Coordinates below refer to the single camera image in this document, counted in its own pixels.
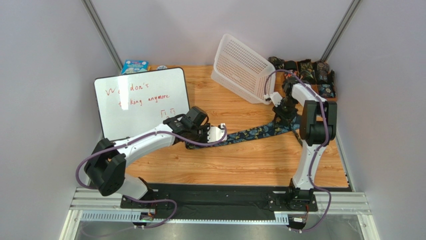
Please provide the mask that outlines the dark blue floral necktie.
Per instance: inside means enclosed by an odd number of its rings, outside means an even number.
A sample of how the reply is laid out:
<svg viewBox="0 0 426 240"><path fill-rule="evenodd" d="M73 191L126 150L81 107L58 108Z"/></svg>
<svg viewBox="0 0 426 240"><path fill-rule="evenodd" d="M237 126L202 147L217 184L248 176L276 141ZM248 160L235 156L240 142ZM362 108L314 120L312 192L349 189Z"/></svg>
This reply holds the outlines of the dark blue floral necktie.
<svg viewBox="0 0 426 240"><path fill-rule="evenodd" d="M297 142L302 146L302 139L297 132L297 130L300 128L300 121L301 120L297 117L294 118L291 122L280 122L273 120L264 125L228 134L227 140L215 145L211 145L211 147L222 147L253 140L260 140L289 132L294 134Z"/></svg>

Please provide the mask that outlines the white plastic perforated basket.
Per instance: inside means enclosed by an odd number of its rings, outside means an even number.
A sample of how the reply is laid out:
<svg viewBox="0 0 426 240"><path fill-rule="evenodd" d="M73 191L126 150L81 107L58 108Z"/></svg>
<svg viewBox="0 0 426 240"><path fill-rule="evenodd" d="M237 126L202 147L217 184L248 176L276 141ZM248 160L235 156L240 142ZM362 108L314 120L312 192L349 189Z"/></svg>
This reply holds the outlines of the white plastic perforated basket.
<svg viewBox="0 0 426 240"><path fill-rule="evenodd" d="M265 104L275 88L275 67L230 34L220 40L211 79L251 104Z"/></svg>

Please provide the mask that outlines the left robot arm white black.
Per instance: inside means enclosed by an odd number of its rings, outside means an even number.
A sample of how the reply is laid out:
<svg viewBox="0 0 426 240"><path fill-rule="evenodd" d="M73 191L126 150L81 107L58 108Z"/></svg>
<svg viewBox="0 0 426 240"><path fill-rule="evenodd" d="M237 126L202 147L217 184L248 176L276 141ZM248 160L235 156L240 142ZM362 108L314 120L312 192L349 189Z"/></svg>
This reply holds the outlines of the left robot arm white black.
<svg viewBox="0 0 426 240"><path fill-rule="evenodd" d="M208 143L208 121L208 114L194 106L186 114L167 118L140 135L118 142L104 138L84 162L84 172L102 196L118 193L140 200L151 190L141 177L127 174L127 167L156 150L179 142Z"/></svg>

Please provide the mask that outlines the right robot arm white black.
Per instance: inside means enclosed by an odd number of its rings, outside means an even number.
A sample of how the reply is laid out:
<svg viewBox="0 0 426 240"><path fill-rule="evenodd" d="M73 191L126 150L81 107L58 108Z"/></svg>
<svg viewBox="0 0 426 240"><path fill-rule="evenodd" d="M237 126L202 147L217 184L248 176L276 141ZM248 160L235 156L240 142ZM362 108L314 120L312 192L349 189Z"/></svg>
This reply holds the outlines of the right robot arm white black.
<svg viewBox="0 0 426 240"><path fill-rule="evenodd" d="M309 84L294 78L285 80L282 88L284 97L276 94L272 97L273 111L281 122L292 124L297 116L296 104L303 107L299 124L302 155L284 200L289 209L299 210L314 199L314 179L320 159L336 137L338 105L319 96Z"/></svg>

